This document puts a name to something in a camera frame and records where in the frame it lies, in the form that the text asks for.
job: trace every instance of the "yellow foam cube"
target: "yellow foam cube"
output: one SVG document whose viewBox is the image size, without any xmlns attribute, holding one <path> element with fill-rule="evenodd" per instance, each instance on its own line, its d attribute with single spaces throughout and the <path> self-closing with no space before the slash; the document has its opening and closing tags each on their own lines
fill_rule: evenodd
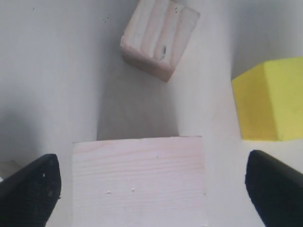
<svg viewBox="0 0 303 227">
<path fill-rule="evenodd" d="M 244 140 L 303 138 L 303 57 L 262 63 L 232 87 Z"/>
</svg>

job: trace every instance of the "wooden cube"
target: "wooden cube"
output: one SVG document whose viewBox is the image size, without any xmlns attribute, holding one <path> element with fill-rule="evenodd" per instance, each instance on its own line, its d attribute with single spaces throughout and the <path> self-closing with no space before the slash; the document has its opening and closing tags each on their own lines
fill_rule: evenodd
<svg viewBox="0 0 303 227">
<path fill-rule="evenodd" d="M 199 17 L 170 0 L 140 0 L 121 39 L 124 61 L 167 82 Z"/>
<path fill-rule="evenodd" d="M 73 226 L 204 226 L 204 161 L 201 137 L 77 143 Z"/>
<path fill-rule="evenodd" d="M 303 57 L 267 61 L 232 87 L 244 140 L 303 138 Z"/>
</svg>

